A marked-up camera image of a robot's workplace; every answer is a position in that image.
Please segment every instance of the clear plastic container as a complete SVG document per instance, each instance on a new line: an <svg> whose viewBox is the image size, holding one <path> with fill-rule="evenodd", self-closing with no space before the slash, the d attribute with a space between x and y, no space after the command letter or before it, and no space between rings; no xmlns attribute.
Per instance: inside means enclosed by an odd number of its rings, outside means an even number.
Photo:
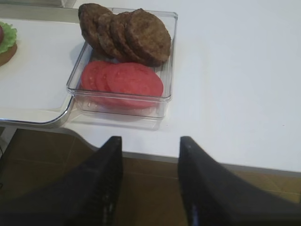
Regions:
<svg viewBox="0 0 301 226"><path fill-rule="evenodd" d="M132 9L122 9L113 8L113 13L133 11ZM175 34L177 25L177 14L171 12L157 12L148 11L162 20L168 29L171 39L171 56L170 58L160 67L153 68L156 74L160 77L164 85L163 95L161 97L150 97L150 96L140 96L132 94L120 94L112 92L101 92L101 91L91 91L84 90L80 87L80 77L83 69L94 57L99 59L99 56L95 56L92 48L85 43L83 49L79 55L79 58L74 66L74 69L70 75L67 82L67 90L70 94L75 97L77 106L84 113L113 113L113 114L123 114L123 115L134 115L142 116L147 119L161 120L167 112L168 102L172 98L173 93L173 62L174 62L174 44L175 44ZM95 98L105 97L113 99L124 100L134 100L134 101L147 101L151 102L151 107L144 109L134 109L134 108L124 108L122 106L105 106L97 103Z"/></svg>

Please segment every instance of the red tomato slice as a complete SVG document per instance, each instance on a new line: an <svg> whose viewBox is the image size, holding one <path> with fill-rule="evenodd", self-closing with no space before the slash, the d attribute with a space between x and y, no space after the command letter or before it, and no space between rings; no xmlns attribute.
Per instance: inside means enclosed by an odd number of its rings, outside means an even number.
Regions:
<svg viewBox="0 0 301 226"><path fill-rule="evenodd" d="M107 67L106 75L109 89L114 93L135 94L160 97L163 93L163 83L156 73L141 64L122 63ZM154 105L153 102L138 100L120 100L129 108L141 109Z"/></svg>
<svg viewBox="0 0 301 226"><path fill-rule="evenodd" d="M93 61L87 64L80 78L82 88L85 90L98 91L96 78L101 76L102 70L111 64L112 63L105 61ZM91 97L91 99L99 104L105 104L103 97Z"/></svg>
<svg viewBox="0 0 301 226"><path fill-rule="evenodd" d="M111 64L103 68L96 76L96 87L98 91L111 92L111 89L108 86L107 76L111 73L111 70L114 69L115 64ZM104 105L115 107L121 105L118 99L103 97Z"/></svg>

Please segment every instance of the white tray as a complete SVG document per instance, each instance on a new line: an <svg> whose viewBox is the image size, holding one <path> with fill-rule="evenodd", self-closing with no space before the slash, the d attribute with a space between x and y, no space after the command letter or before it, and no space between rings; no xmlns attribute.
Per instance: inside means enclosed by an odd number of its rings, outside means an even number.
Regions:
<svg viewBox="0 0 301 226"><path fill-rule="evenodd" d="M0 123L63 123L66 82L84 40L76 9L0 4L0 21L17 30L18 50L0 67Z"/></svg>
<svg viewBox="0 0 301 226"><path fill-rule="evenodd" d="M0 0L0 3L72 8L75 1L76 0Z"/></svg>

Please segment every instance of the burger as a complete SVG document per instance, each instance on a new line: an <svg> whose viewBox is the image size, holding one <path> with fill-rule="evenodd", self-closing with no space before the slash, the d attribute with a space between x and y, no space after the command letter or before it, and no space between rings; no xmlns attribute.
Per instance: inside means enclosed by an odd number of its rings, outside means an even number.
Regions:
<svg viewBox="0 0 301 226"><path fill-rule="evenodd" d="M17 51L17 29L0 22L0 66L6 64Z"/></svg>

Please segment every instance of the lettuce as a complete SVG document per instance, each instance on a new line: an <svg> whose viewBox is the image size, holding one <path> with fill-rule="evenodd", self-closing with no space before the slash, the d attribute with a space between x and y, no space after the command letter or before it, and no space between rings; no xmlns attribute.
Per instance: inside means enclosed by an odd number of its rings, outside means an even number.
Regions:
<svg viewBox="0 0 301 226"><path fill-rule="evenodd" d="M13 28L12 25L0 22L0 26L4 32L4 38L0 44L0 54L8 51L10 47L14 45L17 39L17 29Z"/></svg>

